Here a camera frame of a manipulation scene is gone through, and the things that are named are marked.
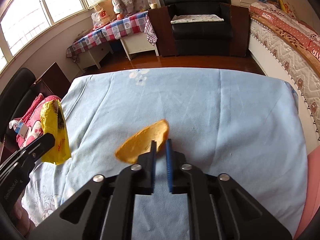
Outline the left hand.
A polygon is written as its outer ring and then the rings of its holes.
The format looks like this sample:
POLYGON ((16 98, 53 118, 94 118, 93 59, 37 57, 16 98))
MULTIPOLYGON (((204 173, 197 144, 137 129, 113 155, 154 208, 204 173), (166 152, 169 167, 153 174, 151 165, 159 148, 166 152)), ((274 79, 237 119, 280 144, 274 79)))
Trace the left hand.
POLYGON ((22 236, 28 237, 30 232, 35 229, 35 224, 29 218, 27 211, 22 207, 20 199, 14 205, 13 214, 17 219, 16 229, 22 236))

